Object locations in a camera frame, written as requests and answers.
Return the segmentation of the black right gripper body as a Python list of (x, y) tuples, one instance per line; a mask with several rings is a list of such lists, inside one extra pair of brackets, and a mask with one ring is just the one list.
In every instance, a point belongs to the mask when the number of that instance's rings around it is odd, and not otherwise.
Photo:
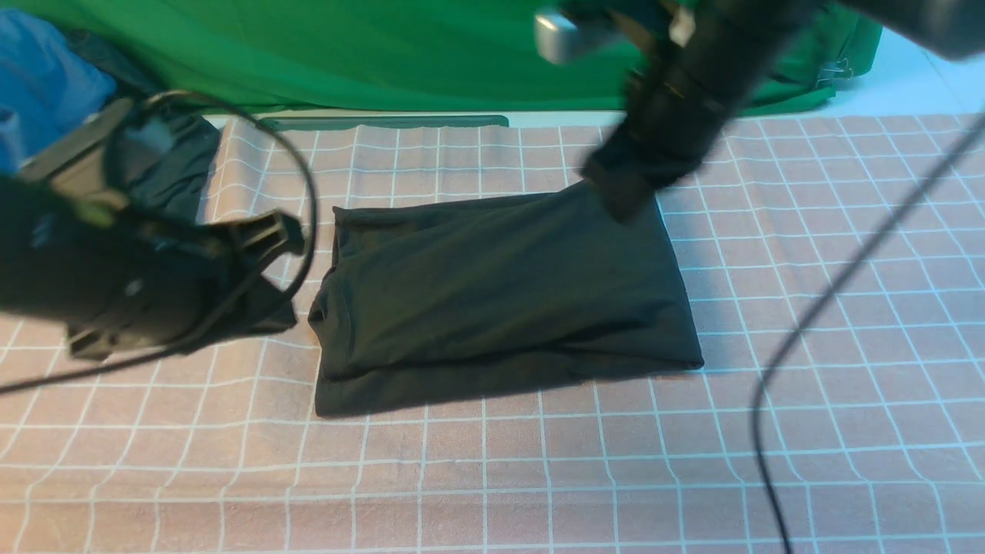
[(727, 122), (715, 115), (626, 117), (587, 155), (579, 174), (606, 213), (626, 223), (657, 193), (703, 167)]

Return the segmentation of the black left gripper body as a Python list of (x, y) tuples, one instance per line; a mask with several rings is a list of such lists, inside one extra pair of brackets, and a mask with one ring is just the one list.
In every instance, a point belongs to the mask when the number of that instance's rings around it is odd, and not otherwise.
[(110, 286), (103, 310), (68, 327), (69, 355), (103, 361), (120, 352), (176, 347), (190, 351), (232, 338), (293, 329), (292, 299), (266, 269), (284, 255), (306, 251), (302, 224), (273, 210), (226, 223), (183, 225), (148, 220), (137, 225), (126, 262), (98, 284)]

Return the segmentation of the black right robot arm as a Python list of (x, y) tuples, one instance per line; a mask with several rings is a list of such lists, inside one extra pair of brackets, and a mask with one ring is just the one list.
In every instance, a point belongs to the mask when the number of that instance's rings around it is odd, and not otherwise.
[(569, 1), (535, 17), (546, 61), (564, 64), (629, 39), (648, 58), (627, 89), (625, 119), (583, 178), (619, 223), (696, 171), (823, 1)]

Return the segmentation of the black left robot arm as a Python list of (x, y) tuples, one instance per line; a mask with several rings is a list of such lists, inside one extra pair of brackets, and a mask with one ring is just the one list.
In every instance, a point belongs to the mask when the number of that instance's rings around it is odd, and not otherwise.
[(296, 323), (291, 302), (316, 253), (316, 204), (309, 231), (280, 210), (198, 224), (143, 208), (125, 191), (175, 155), (163, 112), (183, 101), (252, 123), (316, 193), (289, 140), (211, 95), (117, 99), (89, 117), (2, 182), (2, 311), (64, 324), (73, 358), (155, 347), (186, 354)]

